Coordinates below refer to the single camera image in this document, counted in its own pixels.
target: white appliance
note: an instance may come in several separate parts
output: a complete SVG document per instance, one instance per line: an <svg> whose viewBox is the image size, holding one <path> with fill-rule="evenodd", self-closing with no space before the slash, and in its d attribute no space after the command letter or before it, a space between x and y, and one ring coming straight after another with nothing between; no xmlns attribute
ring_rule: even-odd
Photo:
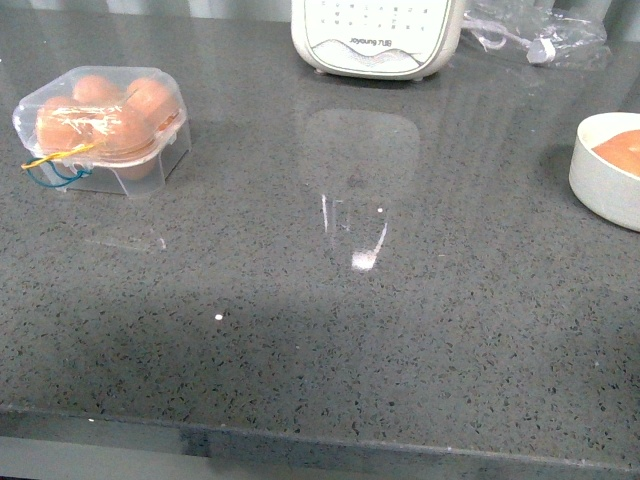
<svg viewBox="0 0 640 480"><path fill-rule="evenodd" d="M465 0L292 0L291 33L318 73L418 80L458 46Z"/></svg>

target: plastic bag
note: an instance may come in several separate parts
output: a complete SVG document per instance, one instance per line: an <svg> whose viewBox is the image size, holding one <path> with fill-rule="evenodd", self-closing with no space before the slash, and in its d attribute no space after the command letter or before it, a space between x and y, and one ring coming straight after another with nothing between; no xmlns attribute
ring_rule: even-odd
<svg viewBox="0 0 640 480"><path fill-rule="evenodd" d="M531 0L471 0L463 29L486 52L533 65L602 70L611 56L601 21Z"/></svg>

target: brown egg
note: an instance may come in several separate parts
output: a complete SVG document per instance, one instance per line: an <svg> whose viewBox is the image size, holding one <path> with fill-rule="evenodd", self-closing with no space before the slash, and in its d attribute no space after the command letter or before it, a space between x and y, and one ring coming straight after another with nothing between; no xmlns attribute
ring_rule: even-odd
<svg viewBox="0 0 640 480"><path fill-rule="evenodd" d="M87 75L76 82L73 98L91 105L113 104L123 98L122 91L100 75Z"/></svg>
<svg viewBox="0 0 640 480"><path fill-rule="evenodd" d="M610 164L640 177L640 130L616 135L593 151Z"/></svg>
<svg viewBox="0 0 640 480"><path fill-rule="evenodd" d="M38 110L36 137L45 154L71 150L88 143L89 133L78 122L82 116L78 102L68 97L52 97Z"/></svg>
<svg viewBox="0 0 640 480"><path fill-rule="evenodd" d="M140 112L128 106L105 109L93 123L95 154L113 163L129 162L143 157L153 147L154 131ZM127 168L114 168L127 180L140 180L153 170L156 163L146 162Z"/></svg>
<svg viewBox="0 0 640 480"><path fill-rule="evenodd" d="M152 78L143 77L131 82L127 96L127 105L142 113L158 130L169 126L180 110L171 90Z"/></svg>

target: gray countertop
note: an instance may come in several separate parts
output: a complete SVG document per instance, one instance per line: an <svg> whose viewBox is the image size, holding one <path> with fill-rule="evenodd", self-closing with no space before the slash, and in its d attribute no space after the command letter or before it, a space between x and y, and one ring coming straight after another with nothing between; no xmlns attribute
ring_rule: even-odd
<svg viewBox="0 0 640 480"><path fill-rule="evenodd" d="M640 237L568 184L578 123L640 111L614 47L383 83L316 76L286 24L3 10L2 409L638 469ZM90 64L181 87L149 198L19 168L13 108Z"/></svg>

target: clear plastic container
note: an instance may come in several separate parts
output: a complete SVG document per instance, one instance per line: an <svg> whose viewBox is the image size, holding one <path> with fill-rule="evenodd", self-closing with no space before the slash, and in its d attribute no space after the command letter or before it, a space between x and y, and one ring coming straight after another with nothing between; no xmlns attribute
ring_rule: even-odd
<svg viewBox="0 0 640 480"><path fill-rule="evenodd" d="M156 68L75 68L23 98L13 124L34 158L63 154L39 166L46 183L90 172L60 190L146 195L191 149L180 89Z"/></svg>

